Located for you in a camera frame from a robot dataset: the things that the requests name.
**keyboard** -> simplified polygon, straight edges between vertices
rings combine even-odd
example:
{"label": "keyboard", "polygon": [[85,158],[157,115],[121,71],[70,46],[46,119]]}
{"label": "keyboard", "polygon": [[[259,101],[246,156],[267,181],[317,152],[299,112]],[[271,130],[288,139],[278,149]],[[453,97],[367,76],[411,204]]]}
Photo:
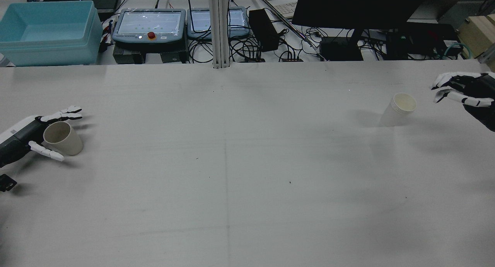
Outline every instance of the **keyboard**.
{"label": "keyboard", "polygon": [[295,5],[297,2],[274,5],[275,9],[283,15],[284,18],[291,19],[294,16]]}

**red emergency stop button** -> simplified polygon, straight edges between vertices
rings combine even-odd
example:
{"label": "red emergency stop button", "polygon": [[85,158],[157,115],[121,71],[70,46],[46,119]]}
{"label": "red emergency stop button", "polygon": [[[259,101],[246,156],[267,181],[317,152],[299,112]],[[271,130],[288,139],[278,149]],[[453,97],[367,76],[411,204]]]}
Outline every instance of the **red emergency stop button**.
{"label": "red emergency stop button", "polygon": [[153,40],[156,38],[156,35],[154,34],[153,31],[148,32],[148,38],[149,38],[149,40]]}

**paper cup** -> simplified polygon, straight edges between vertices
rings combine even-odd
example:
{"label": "paper cup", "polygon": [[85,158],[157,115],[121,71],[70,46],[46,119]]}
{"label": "paper cup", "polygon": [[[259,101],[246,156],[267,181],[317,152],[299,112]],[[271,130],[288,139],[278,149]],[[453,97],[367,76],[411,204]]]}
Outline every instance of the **paper cup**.
{"label": "paper cup", "polygon": [[385,109],[380,123],[388,127],[402,125],[414,110],[416,110],[416,100],[409,94],[397,93]]}
{"label": "paper cup", "polygon": [[43,133],[45,142],[64,154],[74,156],[83,149],[83,142],[74,128],[67,122],[55,122]]}

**monitor stand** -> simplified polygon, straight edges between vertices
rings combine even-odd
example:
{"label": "monitor stand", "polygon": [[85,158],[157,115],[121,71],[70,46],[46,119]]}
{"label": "monitor stand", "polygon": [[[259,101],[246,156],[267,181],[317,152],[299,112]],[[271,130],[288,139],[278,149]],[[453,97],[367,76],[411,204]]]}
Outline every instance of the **monitor stand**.
{"label": "monitor stand", "polygon": [[364,29],[354,29],[350,38],[324,37],[320,42],[320,54],[329,61],[362,61],[357,43]]}

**robotic hand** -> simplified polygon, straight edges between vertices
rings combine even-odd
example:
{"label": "robotic hand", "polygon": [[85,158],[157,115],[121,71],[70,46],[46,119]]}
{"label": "robotic hand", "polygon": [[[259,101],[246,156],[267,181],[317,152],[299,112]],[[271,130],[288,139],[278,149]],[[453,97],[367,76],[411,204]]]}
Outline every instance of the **robotic hand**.
{"label": "robotic hand", "polygon": [[453,72],[440,74],[433,83],[435,103],[447,97],[495,132],[495,73]]}
{"label": "robotic hand", "polygon": [[[19,121],[16,125],[0,134],[0,167],[14,163],[24,157],[29,151],[35,151],[48,158],[63,161],[62,154],[46,149],[41,145],[43,132],[48,125],[68,119],[81,119],[78,114],[82,109],[71,106],[67,110],[56,112],[50,116],[30,116]],[[9,191],[17,182],[6,174],[0,175],[0,191]]]}

